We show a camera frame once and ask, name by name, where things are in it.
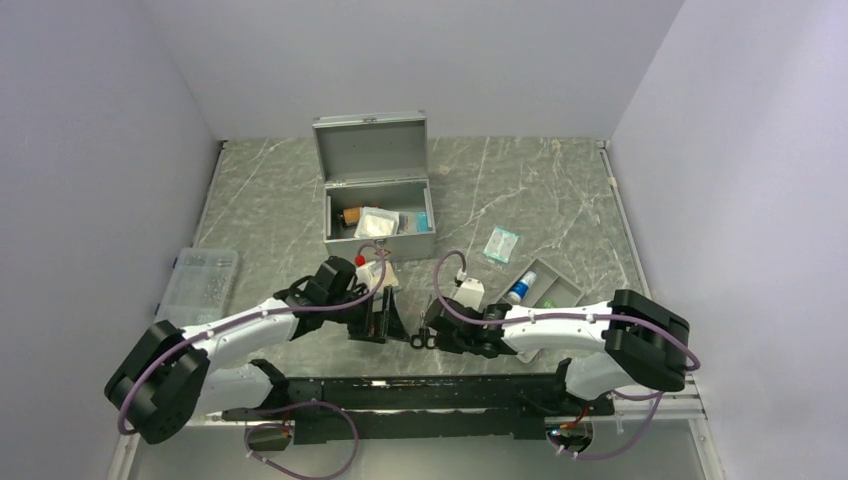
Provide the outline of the cream latex gloves packet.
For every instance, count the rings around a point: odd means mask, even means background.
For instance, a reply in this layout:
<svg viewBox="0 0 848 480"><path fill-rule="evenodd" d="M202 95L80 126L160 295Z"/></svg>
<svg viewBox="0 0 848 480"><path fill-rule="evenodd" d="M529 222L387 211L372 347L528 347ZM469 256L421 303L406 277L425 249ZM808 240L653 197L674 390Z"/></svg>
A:
<svg viewBox="0 0 848 480"><path fill-rule="evenodd" d="M391 262L387 262L385 264L384 271L385 271L385 273L384 273L384 279L383 279L383 283L382 283L383 287L384 288L399 289L400 288L400 281L398 279L398 276L397 276L395 269L394 269Z"/></svg>

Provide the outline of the grey plastic divider tray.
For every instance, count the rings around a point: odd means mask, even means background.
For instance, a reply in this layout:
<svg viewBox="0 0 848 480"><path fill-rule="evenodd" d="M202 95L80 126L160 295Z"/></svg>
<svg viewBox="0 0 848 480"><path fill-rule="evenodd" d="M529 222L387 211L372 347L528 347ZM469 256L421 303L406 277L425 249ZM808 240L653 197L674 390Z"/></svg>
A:
<svg viewBox="0 0 848 480"><path fill-rule="evenodd" d="M513 279L512 284L501 292L499 302L509 303L504 295L527 271L534 271L538 278L524 300L515 306L542 309L542 302L551 299L557 305L556 308L570 308L577 306L584 297L584 291L575 281L567 278L546 260L536 257Z"/></svg>

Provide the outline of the clear gauze pad packet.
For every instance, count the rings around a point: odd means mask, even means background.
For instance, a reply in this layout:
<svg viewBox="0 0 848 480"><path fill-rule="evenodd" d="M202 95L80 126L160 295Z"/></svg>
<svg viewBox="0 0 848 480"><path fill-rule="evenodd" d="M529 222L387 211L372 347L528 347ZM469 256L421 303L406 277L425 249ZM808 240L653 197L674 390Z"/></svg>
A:
<svg viewBox="0 0 848 480"><path fill-rule="evenodd" d="M362 207L354 237L359 239L382 238L395 235L400 224L396 211L376 207Z"/></svg>

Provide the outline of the grey metal medicine case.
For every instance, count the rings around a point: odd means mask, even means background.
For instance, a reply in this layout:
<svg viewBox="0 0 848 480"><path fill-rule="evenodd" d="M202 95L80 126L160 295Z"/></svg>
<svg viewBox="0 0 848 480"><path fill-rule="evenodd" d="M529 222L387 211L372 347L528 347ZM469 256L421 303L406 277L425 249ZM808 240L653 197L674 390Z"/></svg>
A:
<svg viewBox="0 0 848 480"><path fill-rule="evenodd" d="M366 239L344 228L341 210L377 207L425 211L430 230L375 238L393 261L434 255L436 221L428 176L427 117L423 110L316 117L312 123L324 187L323 244L330 256L353 258Z"/></svg>

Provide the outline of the blue white medical pouch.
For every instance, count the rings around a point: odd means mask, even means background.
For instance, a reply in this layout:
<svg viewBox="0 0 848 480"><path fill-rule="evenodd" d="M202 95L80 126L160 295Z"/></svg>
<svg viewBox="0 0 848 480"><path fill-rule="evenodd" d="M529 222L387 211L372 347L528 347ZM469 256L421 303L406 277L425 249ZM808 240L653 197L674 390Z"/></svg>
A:
<svg viewBox="0 0 848 480"><path fill-rule="evenodd" d="M429 218L425 211L399 213L398 235L418 234L429 230Z"/></svg>

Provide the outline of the small white blue bottle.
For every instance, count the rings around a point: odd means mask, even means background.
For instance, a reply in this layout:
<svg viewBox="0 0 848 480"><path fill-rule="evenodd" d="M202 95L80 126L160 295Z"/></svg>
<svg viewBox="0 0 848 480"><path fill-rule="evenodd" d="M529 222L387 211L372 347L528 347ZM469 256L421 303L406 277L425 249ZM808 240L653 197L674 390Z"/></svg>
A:
<svg viewBox="0 0 848 480"><path fill-rule="evenodd" d="M508 290L504 298L513 305L519 305L533 286L538 276L534 271L525 272L522 277Z"/></svg>

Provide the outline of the teal white small packet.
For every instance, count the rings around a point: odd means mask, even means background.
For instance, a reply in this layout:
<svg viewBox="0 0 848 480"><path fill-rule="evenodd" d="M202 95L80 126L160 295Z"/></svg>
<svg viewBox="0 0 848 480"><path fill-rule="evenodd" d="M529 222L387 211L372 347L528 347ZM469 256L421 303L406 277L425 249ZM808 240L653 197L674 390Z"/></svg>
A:
<svg viewBox="0 0 848 480"><path fill-rule="evenodd" d="M519 236L501 227L495 227L483 249L483 255L503 264L510 261Z"/></svg>

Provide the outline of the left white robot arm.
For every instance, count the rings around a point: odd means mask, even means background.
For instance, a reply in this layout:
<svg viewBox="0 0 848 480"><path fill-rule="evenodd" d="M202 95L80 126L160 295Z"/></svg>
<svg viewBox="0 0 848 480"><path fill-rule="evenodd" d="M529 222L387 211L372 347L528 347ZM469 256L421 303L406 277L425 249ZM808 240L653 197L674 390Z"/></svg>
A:
<svg viewBox="0 0 848 480"><path fill-rule="evenodd" d="M154 323L104 387L119 412L120 433L158 444L195 415L244 408L264 420L279 417L291 400L285 375L263 359L239 368L232 362L327 322L345 326L351 340L405 340L394 305L396 285L386 260L330 256L315 274L241 313L187 327Z"/></svg>

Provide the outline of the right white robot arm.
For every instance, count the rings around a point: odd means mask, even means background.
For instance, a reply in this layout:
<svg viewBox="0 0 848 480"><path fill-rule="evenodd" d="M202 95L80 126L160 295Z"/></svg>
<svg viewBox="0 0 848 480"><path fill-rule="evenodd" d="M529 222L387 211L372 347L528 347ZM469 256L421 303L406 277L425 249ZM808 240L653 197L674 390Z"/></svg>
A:
<svg viewBox="0 0 848 480"><path fill-rule="evenodd" d="M423 316L433 336L421 346L485 358L535 350L577 350L557 368L551 401L574 415L590 400L620 387L640 385L679 392L699 365L688 348L689 323L629 289L611 300L572 308L491 304L481 311L438 297Z"/></svg>

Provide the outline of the brown bottle orange cap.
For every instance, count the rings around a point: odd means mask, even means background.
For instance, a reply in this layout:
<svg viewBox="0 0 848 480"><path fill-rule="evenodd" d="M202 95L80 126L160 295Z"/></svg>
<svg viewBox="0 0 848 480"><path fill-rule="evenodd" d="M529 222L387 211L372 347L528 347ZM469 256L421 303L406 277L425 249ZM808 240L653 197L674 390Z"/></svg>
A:
<svg viewBox="0 0 848 480"><path fill-rule="evenodd" d="M344 228L356 226L360 222L362 207L351 207L340 211L339 219Z"/></svg>

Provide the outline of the black handled scissors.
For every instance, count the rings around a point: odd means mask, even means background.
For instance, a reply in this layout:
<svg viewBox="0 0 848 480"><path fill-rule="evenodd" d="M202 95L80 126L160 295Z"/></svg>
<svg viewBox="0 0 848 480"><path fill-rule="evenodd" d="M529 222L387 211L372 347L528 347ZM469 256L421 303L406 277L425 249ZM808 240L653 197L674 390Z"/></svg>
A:
<svg viewBox="0 0 848 480"><path fill-rule="evenodd" d="M416 350L435 350L436 333L431 328L426 311L422 311L417 330L410 336L410 345Z"/></svg>

